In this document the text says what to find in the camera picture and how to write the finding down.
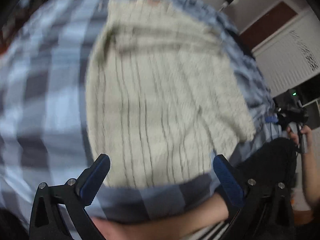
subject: metal screw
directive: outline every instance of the metal screw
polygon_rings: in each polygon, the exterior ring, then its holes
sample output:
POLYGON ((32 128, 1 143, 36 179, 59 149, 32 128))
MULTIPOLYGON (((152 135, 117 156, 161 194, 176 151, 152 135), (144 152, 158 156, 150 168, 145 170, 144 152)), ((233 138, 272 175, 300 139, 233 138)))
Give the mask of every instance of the metal screw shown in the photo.
POLYGON ((254 186, 256 185, 256 181, 254 179, 248 179, 248 184, 254 186))
POLYGON ((39 189, 43 189, 47 184, 45 182, 41 182, 39 184, 39 189))
POLYGON ((279 182, 279 183, 278 183, 278 187, 279 187, 279 188, 285 188, 285 185, 284 185, 282 182, 279 182))
POLYGON ((68 179, 67 183, 68 183, 69 186, 72 186, 73 184, 76 183, 76 179, 68 179))

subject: black pants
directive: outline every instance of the black pants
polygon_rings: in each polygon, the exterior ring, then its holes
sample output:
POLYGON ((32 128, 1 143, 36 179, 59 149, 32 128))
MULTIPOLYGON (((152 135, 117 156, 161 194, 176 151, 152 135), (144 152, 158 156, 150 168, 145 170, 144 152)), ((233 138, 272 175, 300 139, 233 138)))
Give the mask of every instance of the black pants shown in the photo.
MULTIPOLYGON (((257 183, 274 186, 283 182, 291 189, 294 186, 294 175, 297 166, 296 146, 286 138, 277 138, 264 144, 251 157, 239 164, 236 168, 241 171, 245 179, 254 179, 257 183)), ((229 218, 232 219, 238 208, 233 206, 222 186, 218 192, 227 204, 229 218)))

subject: person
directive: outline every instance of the person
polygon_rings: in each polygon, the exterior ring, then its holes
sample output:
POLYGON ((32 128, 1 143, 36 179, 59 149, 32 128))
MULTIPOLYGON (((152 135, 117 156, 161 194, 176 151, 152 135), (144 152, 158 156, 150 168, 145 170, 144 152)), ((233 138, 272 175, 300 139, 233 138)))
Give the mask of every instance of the person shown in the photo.
MULTIPOLYGON (((288 189, 294 185, 296 170, 297 134, 287 128, 289 139, 277 138, 263 145, 255 154, 237 166, 246 178, 273 186, 283 182, 288 189)), ((307 136, 308 151, 302 154, 303 192, 305 199, 314 211, 315 220, 310 224, 296 228, 296 239, 320 239, 320 227, 317 226, 320 208, 320 177, 316 168, 312 146, 312 132, 308 126, 301 130, 307 136)), ((108 240, 175 240, 187 236, 201 228, 231 219, 237 209, 231 205, 222 187, 214 195, 189 212, 162 220, 137 225, 122 225, 112 221, 92 218, 98 230, 108 240)), ((280 239, 271 236, 268 239, 280 239)), ((281 239, 292 239, 291 236, 281 239)))

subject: bed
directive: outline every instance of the bed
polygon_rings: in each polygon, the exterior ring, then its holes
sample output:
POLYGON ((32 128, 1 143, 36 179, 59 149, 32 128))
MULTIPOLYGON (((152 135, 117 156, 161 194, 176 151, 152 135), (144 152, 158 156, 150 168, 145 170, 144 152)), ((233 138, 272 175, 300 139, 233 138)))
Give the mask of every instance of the bed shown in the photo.
MULTIPOLYGON (((237 29, 200 0, 171 0, 220 33, 238 86, 254 120, 253 141, 238 144, 233 165, 281 134, 265 124, 270 91, 250 53, 235 41, 237 29)), ((28 228, 38 185, 64 184, 93 162, 86 131, 85 74, 91 48, 108 16, 108 0, 49 0, 13 40, 0 68, 0 206, 28 228)), ((181 184, 136 189, 102 185, 90 216, 133 223, 189 210, 219 185, 214 172, 181 184)))

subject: white knit sweater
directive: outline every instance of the white knit sweater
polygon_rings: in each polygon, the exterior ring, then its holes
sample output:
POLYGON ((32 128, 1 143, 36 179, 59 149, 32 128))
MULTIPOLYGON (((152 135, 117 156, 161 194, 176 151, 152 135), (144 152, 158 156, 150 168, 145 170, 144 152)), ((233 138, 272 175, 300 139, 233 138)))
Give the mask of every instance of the white knit sweater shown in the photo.
POLYGON ((255 128, 230 61, 210 28, 166 1, 110 0, 87 71, 93 158, 106 153, 105 184, 182 183, 229 158, 255 128))

